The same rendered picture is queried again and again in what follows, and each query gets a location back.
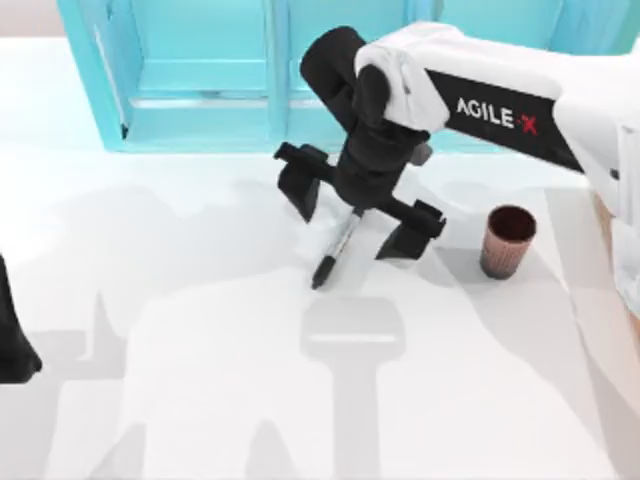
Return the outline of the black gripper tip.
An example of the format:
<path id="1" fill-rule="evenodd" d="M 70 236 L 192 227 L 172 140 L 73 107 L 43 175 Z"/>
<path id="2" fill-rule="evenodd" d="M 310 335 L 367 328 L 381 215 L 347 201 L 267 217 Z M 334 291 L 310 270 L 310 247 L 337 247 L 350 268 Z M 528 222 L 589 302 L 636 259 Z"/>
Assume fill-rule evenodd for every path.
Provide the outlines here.
<path id="1" fill-rule="evenodd" d="M 25 384 L 42 367 L 39 354 L 19 322 L 6 263 L 0 254 L 0 385 Z"/>

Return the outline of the light blue rack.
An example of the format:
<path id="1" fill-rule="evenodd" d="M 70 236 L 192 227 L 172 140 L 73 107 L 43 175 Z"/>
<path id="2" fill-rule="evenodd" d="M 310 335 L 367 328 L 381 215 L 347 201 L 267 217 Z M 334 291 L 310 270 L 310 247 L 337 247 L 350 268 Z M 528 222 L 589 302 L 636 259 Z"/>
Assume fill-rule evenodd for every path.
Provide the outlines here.
<path id="1" fill-rule="evenodd" d="M 415 21 L 572 54 L 620 54 L 640 0 L 56 0 L 104 147 L 127 153 L 327 151 L 339 124 L 299 65 L 325 31 L 375 40 Z"/>

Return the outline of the black and grey pen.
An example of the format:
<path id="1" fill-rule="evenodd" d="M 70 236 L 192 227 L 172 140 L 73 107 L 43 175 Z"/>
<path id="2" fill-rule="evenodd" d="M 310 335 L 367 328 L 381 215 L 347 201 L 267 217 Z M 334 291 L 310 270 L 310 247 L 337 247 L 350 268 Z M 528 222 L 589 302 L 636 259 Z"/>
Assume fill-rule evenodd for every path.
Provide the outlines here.
<path id="1" fill-rule="evenodd" d="M 322 287 L 328 280 L 339 256 L 344 251 L 364 213 L 363 209 L 353 208 L 346 219 L 339 225 L 333 240 L 312 275 L 311 288 L 313 290 Z"/>

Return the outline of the brown ribbed cup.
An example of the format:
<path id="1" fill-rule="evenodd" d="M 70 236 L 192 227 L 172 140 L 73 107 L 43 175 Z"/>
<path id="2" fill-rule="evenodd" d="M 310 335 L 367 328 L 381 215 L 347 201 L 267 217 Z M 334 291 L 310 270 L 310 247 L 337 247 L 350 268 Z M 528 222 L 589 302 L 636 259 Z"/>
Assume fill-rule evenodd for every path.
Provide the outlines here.
<path id="1" fill-rule="evenodd" d="M 483 237 L 480 267 L 497 280 L 511 278 L 517 271 L 537 233 L 537 221 L 525 208 L 506 204 L 488 215 Z"/>

